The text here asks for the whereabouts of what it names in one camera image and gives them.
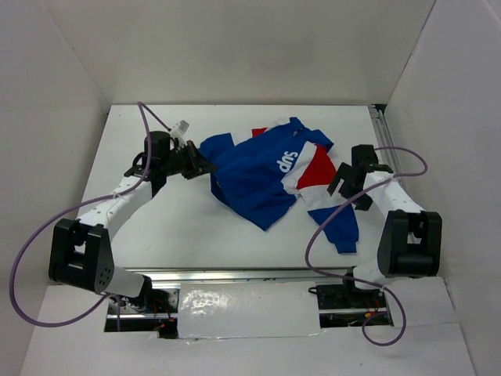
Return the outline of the red white blue jacket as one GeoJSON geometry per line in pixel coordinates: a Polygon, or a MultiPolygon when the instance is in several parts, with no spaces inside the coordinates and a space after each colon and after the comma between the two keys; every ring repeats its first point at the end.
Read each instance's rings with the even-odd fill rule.
{"type": "Polygon", "coordinates": [[[261,230],[275,225],[296,203],[305,202],[308,215],[322,225],[336,210],[340,214],[323,230],[340,254],[354,254],[359,226],[352,206],[330,185],[337,167],[334,143],[322,131],[307,128],[291,117],[242,135],[227,132],[206,138],[199,151],[218,166],[211,174],[214,197],[261,230]]]}

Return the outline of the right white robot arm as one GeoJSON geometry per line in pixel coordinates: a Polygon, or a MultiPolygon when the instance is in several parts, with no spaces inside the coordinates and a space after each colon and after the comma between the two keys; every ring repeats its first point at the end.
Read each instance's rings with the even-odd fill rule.
{"type": "Polygon", "coordinates": [[[346,274],[341,289],[345,304],[358,307],[393,279],[434,277],[442,248],[442,217],[418,205],[398,182],[400,175],[377,156],[377,148],[361,144],[351,149],[351,164],[343,163],[327,188],[338,192],[359,211],[376,207],[384,227],[376,258],[346,274]]]}

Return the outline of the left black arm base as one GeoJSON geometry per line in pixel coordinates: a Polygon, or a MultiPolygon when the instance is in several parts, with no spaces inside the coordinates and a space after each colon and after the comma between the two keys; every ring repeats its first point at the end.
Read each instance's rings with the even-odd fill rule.
{"type": "Polygon", "coordinates": [[[106,312],[106,333],[152,333],[158,338],[178,338],[179,288],[156,289],[144,302],[112,297],[106,312]]]}

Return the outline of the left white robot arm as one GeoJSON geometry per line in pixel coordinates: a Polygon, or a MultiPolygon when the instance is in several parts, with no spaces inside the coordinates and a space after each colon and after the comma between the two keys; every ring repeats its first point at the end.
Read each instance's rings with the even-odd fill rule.
{"type": "Polygon", "coordinates": [[[168,177],[194,179],[216,172],[191,141],[154,131],[117,188],[75,220],[61,219],[52,233],[49,278],[96,294],[118,295],[138,313],[161,293],[143,274],[116,266],[111,243],[120,228],[166,185],[168,177]]]}

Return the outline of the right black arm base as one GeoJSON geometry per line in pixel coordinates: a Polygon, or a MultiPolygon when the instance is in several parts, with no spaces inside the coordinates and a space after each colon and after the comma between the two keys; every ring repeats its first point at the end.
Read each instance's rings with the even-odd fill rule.
{"type": "Polygon", "coordinates": [[[352,282],[317,284],[308,289],[316,297],[321,328],[361,327],[392,324],[387,301],[378,290],[360,290],[352,282]]]}

